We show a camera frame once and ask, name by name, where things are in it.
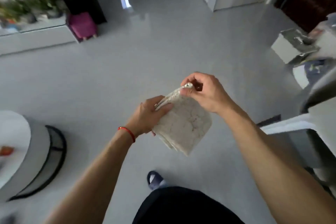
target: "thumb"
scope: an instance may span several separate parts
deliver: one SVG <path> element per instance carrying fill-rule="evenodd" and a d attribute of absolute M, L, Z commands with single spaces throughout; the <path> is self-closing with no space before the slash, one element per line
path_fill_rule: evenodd
<path fill-rule="evenodd" d="M 201 98 L 201 95 L 195 90 L 195 88 L 182 88 L 180 89 L 180 94 L 186 97 L 191 97 L 196 101 L 199 101 Z"/>
<path fill-rule="evenodd" d="M 164 106 L 162 106 L 159 110 L 157 110 L 157 114 L 158 116 L 161 118 L 162 116 L 164 116 L 167 112 L 169 112 L 172 108 L 173 108 L 173 104 L 172 103 L 168 103 Z"/>

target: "person's right arm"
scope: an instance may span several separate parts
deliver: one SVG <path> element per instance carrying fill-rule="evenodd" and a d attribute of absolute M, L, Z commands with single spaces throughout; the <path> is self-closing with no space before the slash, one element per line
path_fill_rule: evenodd
<path fill-rule="evenodd" d="M 229 97 L 213 75 L 193 73 L 182 89 L 210 112 L 220 115 L 230 127 L 237 145 L 277 223 L 336 223 L 336 201 L 313 177 L 273 144 L 249 116 Z"/>

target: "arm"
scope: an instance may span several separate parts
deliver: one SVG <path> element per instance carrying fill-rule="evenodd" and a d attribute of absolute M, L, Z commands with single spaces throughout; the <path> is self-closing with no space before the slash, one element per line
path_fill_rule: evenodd
<path fill-rule="evenodd" d="M 135 137 L 151 131 L 172 108 L 172 104 L 167 104 L 155 111 L 154 105 L 162 98 L 147 99 L 137 107 L 125 126 Z M 132 137 L 127 131 L 118 130 L 45 224 L 102 223 L 121 165 L 132 143 Z"/>
<path fill-rule="evenodd" d="M 213 75 L 193 73 L 181 85 L 196 89 L 181 94 L 220 115 L 231 129 L 257 187 L 277 223 L 336 223 L 336 202 L 308 172 L 276 147 L 249 116 L 230 99 Z"/>

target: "folded fabric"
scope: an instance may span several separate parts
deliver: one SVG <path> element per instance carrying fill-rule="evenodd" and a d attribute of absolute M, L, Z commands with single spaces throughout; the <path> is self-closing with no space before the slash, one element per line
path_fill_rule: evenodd
<path fill-rule="evenodd" d="M 210 113 L 194 99 L 180 95 L 180 89 L 192 87 L 192 83 L 188 82 L 157 104 L 156 110 L 167 103 L 173 103 L 174 107 L 153 128 L 169 148 L 182 151 L 186 156 L 212 125 Z"/>

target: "forearm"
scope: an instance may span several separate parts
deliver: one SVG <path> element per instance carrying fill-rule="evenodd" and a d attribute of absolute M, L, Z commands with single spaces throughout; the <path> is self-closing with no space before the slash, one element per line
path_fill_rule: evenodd
<path fill-rule="evenodd" d="M 131 145 L 130 135 L 119 130 L 46 224 L 102 223 Z"/>
<path fill-rule="evenodd" d="M 335 223 L 336 203 L 237 106 L 223 111 L 254 180 L 278 223 Z"/>

